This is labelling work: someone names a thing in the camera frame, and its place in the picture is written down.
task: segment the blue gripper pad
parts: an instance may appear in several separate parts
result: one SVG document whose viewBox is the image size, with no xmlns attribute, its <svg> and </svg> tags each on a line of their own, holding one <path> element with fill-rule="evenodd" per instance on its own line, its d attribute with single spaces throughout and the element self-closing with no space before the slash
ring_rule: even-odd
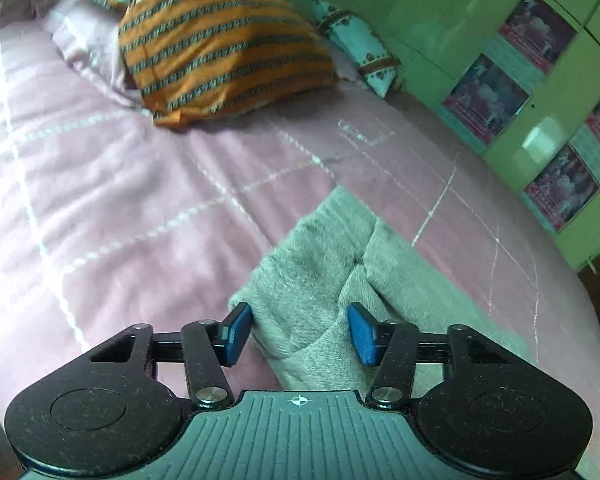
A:
<svg viewBox="0 0 600 480">
<path fill-rule="evenodd" d="M 224 347 L 224 366 L 233 366 L 238 362 L 251 333 L 251 319 L 251 307 L 247 305 L 229 326 L 227 342 Z"/>
<path fill-rule="evenodd" d="M 378 366 L 378 348 L 374 342 L 374 329 L 353 307 L 347 307 L 349 333 L 358 358 L 365 366 Z"/>
<path fill-rule="evenodd" d="M 194 416 L 174 446 L 120 480 L 468 480 L 434 457 L 399 413 L 355 392 L 245 392 Z M 50 480 L 29 472 L 22 480 Z"/>
</svg>

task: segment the bed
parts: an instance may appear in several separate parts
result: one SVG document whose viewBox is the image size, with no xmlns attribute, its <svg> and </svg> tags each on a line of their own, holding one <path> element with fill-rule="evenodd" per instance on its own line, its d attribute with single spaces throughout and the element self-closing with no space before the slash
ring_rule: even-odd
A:
<svg viewBox="0 0 600 480">
<path fill-rule="evenodd" d="M 0 0 L 0 418 L 23 388 L 133 323 L 222 319 L 261 258 L 340 185 L 586 401 L 600 472 L 587 293 L 426 108 L 341 82 L 174 134 L 69 69 L 32 1 Z M 236 392 L 278 388 L 253 344 L 226 374 Z M 177 366 L 160 380 L 187 395 Z"/>
</svg>

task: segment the gray ribbed plate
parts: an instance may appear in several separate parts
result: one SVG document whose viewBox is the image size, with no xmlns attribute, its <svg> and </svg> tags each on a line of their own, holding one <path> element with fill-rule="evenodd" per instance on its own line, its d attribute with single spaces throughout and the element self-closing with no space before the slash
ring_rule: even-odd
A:
<svg viewBox="0 0 600 480">
<path fill-rule="evenodd" d="M 465 480 L 397 413 L 364 408 L 354 392 L 245 392 L 200 413 L 167 453 L 121 480 Z M 27 473 L 25 480 L 48 480 Z"/>
</svg>

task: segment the pink pillow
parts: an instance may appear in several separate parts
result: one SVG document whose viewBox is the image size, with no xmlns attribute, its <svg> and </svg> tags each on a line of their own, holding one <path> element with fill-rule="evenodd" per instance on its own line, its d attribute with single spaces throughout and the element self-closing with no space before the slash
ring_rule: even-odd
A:
<svg viewBox="0 0 600 480">
<path fill-rule="evenodd" d="M 107 97 L 136 108 L 140 91 L 126 70 L 118 45 L 122 13 L 105 10 L 91 0 L 59 0 L 40 25 L 51 33 L 66 63 Z"/>
</svg>

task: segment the pink bedspread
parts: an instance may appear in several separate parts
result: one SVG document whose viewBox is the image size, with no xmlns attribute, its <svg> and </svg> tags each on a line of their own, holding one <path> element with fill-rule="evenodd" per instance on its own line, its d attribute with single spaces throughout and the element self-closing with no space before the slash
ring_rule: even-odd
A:
<svg viewBox="0 0 600 480">
<path fill-rule="evenodd" d="M 27 6 L 3 7 L 0 416 L 130 324 L 223 318 L 264 254 L 341 184 L 586 400 L 600 467 L 589 298 L 517 197 L 429 112 L 342 84 L 174 134 L 71 72 Z M 237 391 L 276 387 L 251 344 L 226 374 Z M 181 370 L 161 379 L 186 394 Z"/>
</svg>

